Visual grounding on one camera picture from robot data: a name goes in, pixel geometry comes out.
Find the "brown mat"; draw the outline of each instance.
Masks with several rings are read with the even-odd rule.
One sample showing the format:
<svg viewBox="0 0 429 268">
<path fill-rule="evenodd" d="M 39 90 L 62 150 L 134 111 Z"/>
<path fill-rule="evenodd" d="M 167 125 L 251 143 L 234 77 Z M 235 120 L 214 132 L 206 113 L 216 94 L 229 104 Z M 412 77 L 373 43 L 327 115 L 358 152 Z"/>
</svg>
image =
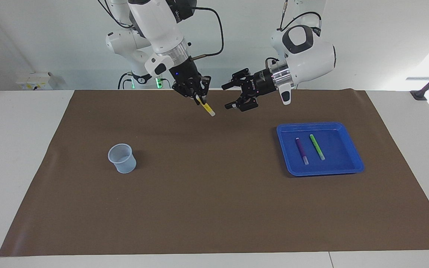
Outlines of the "brown mat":
<svg viewBox="0 0 429 268">
<path fill-rule="evenodd" d="M 429 201 L 365 92 L 296 90 L 211 118 L 175 92 L 77 91 L 0 256 L 429 249 Z M 276 126 L 339 121 L 365 171 L 295 178 Z M 107 152 L 134 148 L 136 170 Z"/>
</svg>

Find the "white table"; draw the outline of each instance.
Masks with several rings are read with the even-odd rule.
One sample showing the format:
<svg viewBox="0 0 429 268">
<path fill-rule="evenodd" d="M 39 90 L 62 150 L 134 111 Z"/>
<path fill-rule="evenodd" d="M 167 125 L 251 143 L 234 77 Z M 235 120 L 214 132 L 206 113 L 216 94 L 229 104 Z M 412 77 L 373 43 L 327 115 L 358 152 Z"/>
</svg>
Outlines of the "white table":
<svg viewBox="0 0 429 268">
<path fill-rule="evenodd" d="M 0 92 L 0 247 L 73 91 Z M 407 92 L 368 92 L 429 199 L 429 105 Z M 429 267 L 429 251 L 37 256 L 0 267 Z"/>
</svg>

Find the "black cable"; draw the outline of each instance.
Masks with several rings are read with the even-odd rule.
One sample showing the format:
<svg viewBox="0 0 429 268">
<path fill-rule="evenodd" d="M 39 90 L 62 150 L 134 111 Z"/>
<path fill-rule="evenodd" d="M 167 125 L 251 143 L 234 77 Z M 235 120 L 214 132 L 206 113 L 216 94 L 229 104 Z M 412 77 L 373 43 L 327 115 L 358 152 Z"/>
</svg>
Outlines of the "black cable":
<svg viewBox="0 0 429 268">
<path fill-rule="evenodd" d="M 277 30 L 282 29 L 282 23 L 284 22 L 284 16 L 286 15 L 286 10 L 287 10 L 287 2 L 288 0 L 286 0 L 286 2 L 284 3 L 284 7 L 282 8 L 281 26 L 279 26 L 279 29 Z"/>
<path fill-rule="evenodd" d="M 185 7 L 185 8 L 192 9 L 192 10 L 208 10 L 208 11 L 213 12 L 216 15 L 216 17 L 218 18 L 219 29 L 221 32 L 221 49 L 216 53 L 202 54 L 200 56 L 193 57 L 192 60 L 195 61 L 195 60 L 199 60 L 202 58 L 206 58 L 206 57 L 210 57 L 210 56 L 216 56 L 216 55 L 221 54 L 221 52 L 223 52 L 223 50 L 225 49 L 225 34 L 223 33 L 223 24 L 221 24 L 221 18 L 219 17 L 218 12 L 216 12 L 216 10 L 214 10 L 214 9 L 210 9 L 209 7 L 190 7 L 190 6 L 184 6 L 184 5 L 180 5 L 180 7 Z"/>
<path fill-rule="evenodd" d="M 112 11 L 110 10 L 109 4 L 107 3 L 107 0 L 104 0 L 105 2 L 105 6 L 104 4 L 102 4 L 101 0 L 97 0 L 97 2 L 99 2 L 99 4 L 102 6 L 102 8 L 105 10 L 105 12 L 107 12 L 107 14 L 109 14 L 109 16 L 122 28 L 125 29 L 130 29 L 131 27 L 133 27 L 133 25 L 126 25 L 124 23 L 120 23 L 118 20 L 116 20 L 116 18 L 114 17 L 114 15 L 112 14 Z"/>
<path fill-rule="evenodd" d="M 122 80 L 124 79 L 124 77 L 125 76 L 127 76 L 128 75 L 128 73 L 124 73 L 121 77 L 120 77 L 120 80 L 119 80 L 119 86 L 117 87 L 117 89 L 120 89 L 120 84 L 122 83 Z"/>
<path fill-rule="evenodd" d="M 167 81 L 170 88 L 172 88 L 172 84 L 170 83 L 170 81 L 167 78 L 161 78 L 160 81 Z"/>
<path fill-rule="evenodd" d="M 267 59 L 266 59 L 266 61 L 265 61 L 265 63 L 266 63 L 266 68 L 269 68 L 269 64 L 267 63 L 267 61 L 269 61 L 269 60 L 279 61 L 279 59 L 276 59 L 276 58 L 272 58 L 272 57 L 267 58 Z"/>
<path fill-rule="evenodd" d="M 320 16 L 319 13 L 317 12 L 313 12 L 313 11 L 309 11 L 309 12 L 304 12 L 302 14 L 300 14 L 299 16 L 293 18 L 287 25 L 286 27 L 284 27 L 283 29 L 281 29 L 281 32 L 283 32 L 285 29 L 287 29 L 289 27 L 289 25 L 291 25 L 295 20 L 299 19 L 302 16 L 308 15 L 308 14 L 314 14 L 317 15 L 317 17 L 319 17 L 319 28 L 322 28 L 322 17 Z"/>
<path fill-rule="evenodd" d="M 124 80 L 124 82 L 122 83 L 122 88 L 123 88 L 123 89 L 125 89 L 125 82 L 127 82 L 127 81 L 131 82 L 131 79 L 126 79 L 126 80 Z"/>
</svg>

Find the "plastic tray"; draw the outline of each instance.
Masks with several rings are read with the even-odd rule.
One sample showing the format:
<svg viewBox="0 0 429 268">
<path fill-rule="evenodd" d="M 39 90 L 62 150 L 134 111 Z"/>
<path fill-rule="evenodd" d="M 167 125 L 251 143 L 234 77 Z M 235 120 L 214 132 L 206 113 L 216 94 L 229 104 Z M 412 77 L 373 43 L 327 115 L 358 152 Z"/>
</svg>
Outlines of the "plastic tray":
<svg viewBox="0 0 429 268">
<path fill-rule="evenodd" d="M 310 139 L 315 136 L 325 160 L 322 161 Z M 294 176 L 359 173 L 364 164 L 345 126 L 339 122 L 281 124 L 277 127 L 284 159 Z M 305 165 L 296 145 L 300 138 L 309 164 Z"/>
</svg>

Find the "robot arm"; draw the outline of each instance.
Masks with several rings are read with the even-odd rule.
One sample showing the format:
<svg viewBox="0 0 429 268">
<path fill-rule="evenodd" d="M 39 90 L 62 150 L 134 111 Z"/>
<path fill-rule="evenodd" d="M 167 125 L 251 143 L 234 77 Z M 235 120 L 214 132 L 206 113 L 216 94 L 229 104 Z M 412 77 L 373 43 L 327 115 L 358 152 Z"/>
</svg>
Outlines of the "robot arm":
<svg viewBox="0 0 429 268">
<path fill-rule="evenodd" d="M 175 78 L 173 89 L 185 97 L 191 97 L 196 104 L 206 103 L 211 77 L 202 76 L 194 64 L 184 35 L 177 23 L 190 17 L 190 6 L 196 0 L 178 0 L 169 6 L 166 0 L 128 0 L 137 28 L 150 41 L 154 53 L 145 63 L 152 76 L 169 70 Z"/>
<path fill-rule="evenodd" d="M 111 51 L 124 57 L 129 62 L 134 84 L 155 85 L 155 79 L 152 79 L 152 76 L 148 74 L 145 68 L 148 55 L 139 50 L 150 46 L 150 42 L 147 39 L 142 38 L 133 29 L 121 29 L 108 34 L 105 41 Z"/>
<path fill-rule="evenodd" d="M 240 86 L 242 93 L 226 109 L 237 108 L 242 112 L 258 106 L 257 97 L 278 90 L 284 105 L 291 103 L 291 90 L 301 82 L 319 78 L 335 68 L 335 47 L 320 38 L 316 27 L 296 25 L 286 31 L 276 31 L 272 46 L 279 54 L 279 61 L 271 68 L 250 75 L 249 69 L 233 74 L 223 90 Z"/>
<path fill-rule="evenodd" d="M 129 27 L 131 25 L 131 20 L 130 8 L 127 0 L 111 0 L 110 6 L 114 19 L 120 24 Z M 130 29 L 120 29 L 107 34 L 105 42 L 113 53 L 124 57 L 129 62 L 133 84 L 138 84 L 139 87 L 144 88 L 153 88 L 157 86 L 155 79 L 152 79 L 153 77 L 148 74 L 145 68 L 148 55 L 140 51 L 140 49 L 149 47 L 150 42 L 141 37 L 133 27 Z"/>
</svg>

